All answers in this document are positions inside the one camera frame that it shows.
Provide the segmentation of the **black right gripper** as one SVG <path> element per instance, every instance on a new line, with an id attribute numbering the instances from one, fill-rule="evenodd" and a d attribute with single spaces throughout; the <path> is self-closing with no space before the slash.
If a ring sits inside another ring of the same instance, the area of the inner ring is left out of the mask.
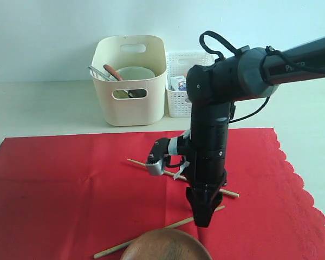
<path id="1" fill-rule="evenodd" d="M 220 188 L 226 185 L 226 148 L 201 150 L 192 157 L 186 177 L 189 184 L 187 199 L 192 207 L 196 226 L 210 225 L 216 208 L 222 203 Z"/>

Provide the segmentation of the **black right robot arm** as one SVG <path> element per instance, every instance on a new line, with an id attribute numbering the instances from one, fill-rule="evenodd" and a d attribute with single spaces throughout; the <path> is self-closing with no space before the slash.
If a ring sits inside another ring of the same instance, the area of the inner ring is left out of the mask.
<path id="1" fill-rule="evenodd" d="M 210 66 L 193 66 L 187 73 L 187 96 L 192 104 L 186 140 L 186 197 L 194 223 L 206 228 L 222 202 L 226 182 L 226 144 L 235 102 L 268 99 L 279 85 L 325 77 L 325 37 L 279 51 L 271 46 L 235 48 L 212 31 L 205 35 L 223 44 L 232 56 Z"/>

